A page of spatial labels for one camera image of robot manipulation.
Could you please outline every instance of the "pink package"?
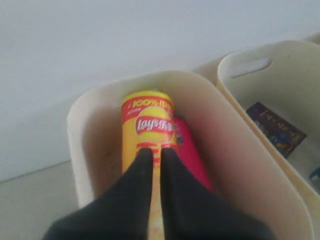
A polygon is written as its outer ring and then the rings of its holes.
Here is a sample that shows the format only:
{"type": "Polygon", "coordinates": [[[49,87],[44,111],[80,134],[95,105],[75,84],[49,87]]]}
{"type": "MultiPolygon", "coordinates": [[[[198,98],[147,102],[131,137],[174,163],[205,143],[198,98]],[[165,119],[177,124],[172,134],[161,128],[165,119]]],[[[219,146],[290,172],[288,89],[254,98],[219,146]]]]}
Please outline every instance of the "pink package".
{"type": "Polygon", "coordinates": [[[181,161],[195,178],[208,190],[213,191],[205,166],[191,137],[189,127],[182,118],[174,117],[175,133],[177,136],[178,152],[181,161]]]}

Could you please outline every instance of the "yellow chip can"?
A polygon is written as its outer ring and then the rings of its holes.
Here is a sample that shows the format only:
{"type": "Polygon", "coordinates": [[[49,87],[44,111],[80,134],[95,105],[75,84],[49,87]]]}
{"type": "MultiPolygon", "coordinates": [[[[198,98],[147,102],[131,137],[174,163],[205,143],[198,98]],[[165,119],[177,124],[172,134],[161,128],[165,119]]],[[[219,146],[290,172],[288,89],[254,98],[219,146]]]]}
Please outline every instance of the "yellow chip can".
{"type": "Polygon", "coordinates": [[[173,102],[158,91],[139,91],[122,103],[122,172],[135,159],[139,149],[151,148],[153,176],[148,239],[164,240],[160,195],[161,149],[178,149],[173,122],[173,102]]]}

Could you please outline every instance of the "lay's logo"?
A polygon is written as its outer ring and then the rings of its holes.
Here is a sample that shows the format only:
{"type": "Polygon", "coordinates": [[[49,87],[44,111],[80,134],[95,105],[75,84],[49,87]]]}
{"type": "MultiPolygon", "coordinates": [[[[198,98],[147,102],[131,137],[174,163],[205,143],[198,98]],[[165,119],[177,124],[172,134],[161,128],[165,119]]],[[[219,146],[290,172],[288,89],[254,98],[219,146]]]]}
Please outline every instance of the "lay's logo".
{"type": "Polygon", "coordinates": [[[136,133],[152,143],[169,142],[174,135],[173,121],[162,107],[148,107],[135,121],[136,133]]]}

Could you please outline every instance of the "purple book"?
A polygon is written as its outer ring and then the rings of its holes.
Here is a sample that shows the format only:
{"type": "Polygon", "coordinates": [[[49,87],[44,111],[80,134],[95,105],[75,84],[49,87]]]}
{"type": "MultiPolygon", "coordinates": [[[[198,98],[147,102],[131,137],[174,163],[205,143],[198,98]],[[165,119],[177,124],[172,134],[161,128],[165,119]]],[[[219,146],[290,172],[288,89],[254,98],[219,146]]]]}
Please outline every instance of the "purple book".
{"type": "Polygon", "coordinates": [[[285,158],[307,137],[261,102],[252,105],[246,113],[285,158]]]}

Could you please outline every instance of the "plastic storage bin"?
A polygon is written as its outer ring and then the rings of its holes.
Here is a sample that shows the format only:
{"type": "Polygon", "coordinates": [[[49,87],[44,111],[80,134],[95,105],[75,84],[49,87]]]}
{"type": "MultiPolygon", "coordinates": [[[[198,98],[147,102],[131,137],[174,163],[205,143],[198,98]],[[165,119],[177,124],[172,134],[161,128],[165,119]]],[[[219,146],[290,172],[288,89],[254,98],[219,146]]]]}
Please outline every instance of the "plastic storage bin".
{"type": "Polygon", "coordinates": [[[237,111],[204,77],[165,71],[88,91],[68,118],[71,161],[79,206],[121,174],[121,102],[135,91],[172,97],[212,173],[215,189],[231,205],[267,223],[279,240],[312,240],[309,212],[281,168],[237,111]]]}
{"type": "Polygon", "coordinates": [[[303,197],[316,236],[320,237],[320,197],[313,189],[317,186],[308,179],[320,167],[320,46],[283,41],[246,49],[225,57],[217,76],[217,88],[303,197]],[[278,153],[246,114],[246,109],[258,101],[307,134],[288,159],[278,153]]]}

